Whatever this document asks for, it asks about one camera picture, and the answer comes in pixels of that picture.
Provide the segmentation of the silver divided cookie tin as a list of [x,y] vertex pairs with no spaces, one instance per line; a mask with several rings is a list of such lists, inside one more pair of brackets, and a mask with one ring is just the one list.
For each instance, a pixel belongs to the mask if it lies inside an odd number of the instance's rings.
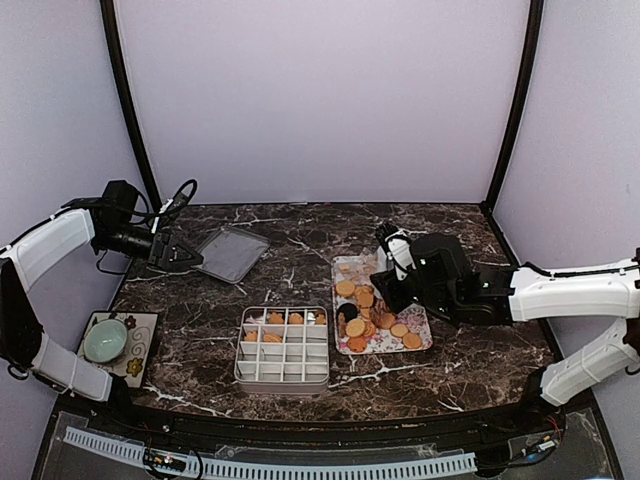
[[[270,324],[271,312],[282,313],[284,324]],[[291,313],[304,317],[302,325],[288,323]],[[324,325],[316,315],[326,316]],[[246,342],[249,331],[256,342]],[[264,343],[265,333],[282,337],[281,343]],[[328,314],[320,306],[251,306],[244,310],[236,347],[234,376],[250,394],[309,396],[324,392],[330,376]]]

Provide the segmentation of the silver metal tongs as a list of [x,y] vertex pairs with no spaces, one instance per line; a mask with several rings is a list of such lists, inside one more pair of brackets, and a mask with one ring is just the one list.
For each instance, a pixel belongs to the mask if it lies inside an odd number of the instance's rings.
[[376,273],[392,270],[394,264],[392,260],[389,260],[387,254],[382,247],[378,247],[376,250]]

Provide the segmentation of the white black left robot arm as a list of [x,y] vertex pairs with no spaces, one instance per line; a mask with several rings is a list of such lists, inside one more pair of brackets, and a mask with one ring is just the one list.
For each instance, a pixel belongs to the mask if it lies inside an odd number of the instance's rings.
[[[11,377],[35,376],[63,394],[105,403],[101,417],[120,436],[140,429],[140,412],[127,403],[126,381],[80,358],[47,330],[64,318],[62,300],[72,294],[81,297],[71,303],[73,321],[80,318],[80,304],[101,298],[71,277],[77,273],[90,284],[103,284],[89,271],[90,254],[121,254],[168,273],[201,265],[202,255],[167,226],[196,189],[195,180],[185,182],[169,204],[154,213],[134,185],[112,180],[101,195],[70,200],[2,247],[1,358]],[[56,294],[61,300],[55,301],[53,313],[40,319],[45,302]]]

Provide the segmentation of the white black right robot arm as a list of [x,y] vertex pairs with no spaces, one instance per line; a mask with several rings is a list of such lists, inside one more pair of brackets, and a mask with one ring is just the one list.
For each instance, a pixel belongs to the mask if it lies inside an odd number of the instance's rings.
[[613,324],[564,360],[530,374],[510,424],[534,432],[549,409],[624,370],[639,371],[639,259],[574,269],[521,266],[476,270],[459,240],[432,233],[412,239],[391,224],[376,231],[389,266],[371,277],[386,305],[399,313],[411,304],[461,324],[515,325],[565,317],[610,317]]

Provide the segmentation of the round orange cookie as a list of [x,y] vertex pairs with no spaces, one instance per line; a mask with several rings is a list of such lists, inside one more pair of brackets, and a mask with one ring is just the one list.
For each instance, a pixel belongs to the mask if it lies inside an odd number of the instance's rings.
[[403,345],[407,349],[420,349],[422,347],[422,339],[419,334],[408,332],[402,337]]

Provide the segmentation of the floral cookie tray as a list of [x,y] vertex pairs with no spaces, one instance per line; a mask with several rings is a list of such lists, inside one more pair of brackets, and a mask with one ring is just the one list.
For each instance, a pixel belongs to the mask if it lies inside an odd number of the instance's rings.
[[[376,273],[375,270],[376,255],[338,256],[333,260],[332,302],[337,351],[344,355],[366,355],[431,348],[433,339],[425,309],[412,304],[399,314],[392,313],[371,283],[370,276]],[[335,291],[335,285],[342,280],[350,280],[356,285],[355,293],[349,298],[343,298]],[[338,308],[345,303],[354,304],[359,310],[358,317],[348,322],[337,318]],[[403,345],[402,337],[408,332],[420,335],[420,349],[407,349]],[[351,352],[347,341],[350,337],[360,336],[366,339],[367,349],[362,353]]]

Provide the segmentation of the black chocolate sandwich cookie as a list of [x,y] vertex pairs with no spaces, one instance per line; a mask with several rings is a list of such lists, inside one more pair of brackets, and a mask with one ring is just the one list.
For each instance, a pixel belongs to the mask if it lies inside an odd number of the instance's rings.
[[358,315],[359,310],[354,304],[345,303],[341,305],[337,310],[337,318],[339,320],[344,320],[345,322],[357,318]]

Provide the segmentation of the tan sandwich biscuit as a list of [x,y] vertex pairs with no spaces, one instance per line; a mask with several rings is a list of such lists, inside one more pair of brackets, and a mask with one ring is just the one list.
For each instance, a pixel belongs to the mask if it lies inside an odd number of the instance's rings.
[[355,290],[356,285],[350,280],[342,280],[335,285],[336,293],[343,298],[351,297],[355,293]]

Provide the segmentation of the orange chip cookie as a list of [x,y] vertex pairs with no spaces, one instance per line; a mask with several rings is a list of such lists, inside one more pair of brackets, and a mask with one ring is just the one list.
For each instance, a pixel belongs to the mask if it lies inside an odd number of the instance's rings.
[[351,352],[362,353],[367,349],[367,341],[362,336],[350,337],[347,341],[347,347]]

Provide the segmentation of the silver tin lid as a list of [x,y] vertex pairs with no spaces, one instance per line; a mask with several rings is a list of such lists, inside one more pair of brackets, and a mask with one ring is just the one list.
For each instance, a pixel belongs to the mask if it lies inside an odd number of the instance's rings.
[[268,250],[270,241],[236,227],[214,230],[197,248],[203,262],[196,271],[228,284],[238,284]]

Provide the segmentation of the floral square coaster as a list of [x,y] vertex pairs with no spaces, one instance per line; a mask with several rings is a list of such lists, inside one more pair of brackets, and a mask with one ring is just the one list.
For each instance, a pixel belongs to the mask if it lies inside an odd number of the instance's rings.
[[141,389],[152,350],[158,315],[148,312],[94,311],[77,355]]

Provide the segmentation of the green ceramic cup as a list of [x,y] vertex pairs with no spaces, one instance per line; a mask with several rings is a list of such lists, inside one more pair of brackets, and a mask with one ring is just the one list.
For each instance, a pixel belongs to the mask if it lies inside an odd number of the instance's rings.
[[84,356],[97,364],[109,363],[123,353],[127,338],[127,327],[119,320],[96,323],[84,339]]

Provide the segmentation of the left black frame post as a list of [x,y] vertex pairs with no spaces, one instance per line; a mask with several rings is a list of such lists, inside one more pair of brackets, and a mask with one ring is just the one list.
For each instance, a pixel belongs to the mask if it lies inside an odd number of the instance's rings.
[[144,144],[129,84],[124,51],[116,18],[116,4],[112,0],[100,0],[99,4],[112,74],[136,166],[141,176],[150,207],[153,211],[158,211],[162,205],[161,197]]

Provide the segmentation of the black frame post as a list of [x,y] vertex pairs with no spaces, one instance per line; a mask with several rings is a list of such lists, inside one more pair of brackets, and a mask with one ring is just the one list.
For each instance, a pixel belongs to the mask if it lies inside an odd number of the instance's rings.
[[153,211],[158,211],[162,205],[161,197],[144,144],[129,84],[124,51],[116,18],[116,4],[112,0],[100,0],[99,4],[112,74],[136,166],[141,176],[150,207]]
[[486,216],[492,216],[495,211],[516,145],[538,49],[544,4],[543,0],[529,1],[522,52],[511,106],[489,188],[484,201],[480,204]]

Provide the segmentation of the right black frame post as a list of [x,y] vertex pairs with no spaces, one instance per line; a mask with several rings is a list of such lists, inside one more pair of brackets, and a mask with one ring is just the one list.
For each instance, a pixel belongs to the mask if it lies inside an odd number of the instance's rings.
[[538,49],[544,4],[543,0],[529,1],[522,52],[511,106],[489,188],[484,201],[480,204],[486,216],[492,216],[495,211],[516,145]]

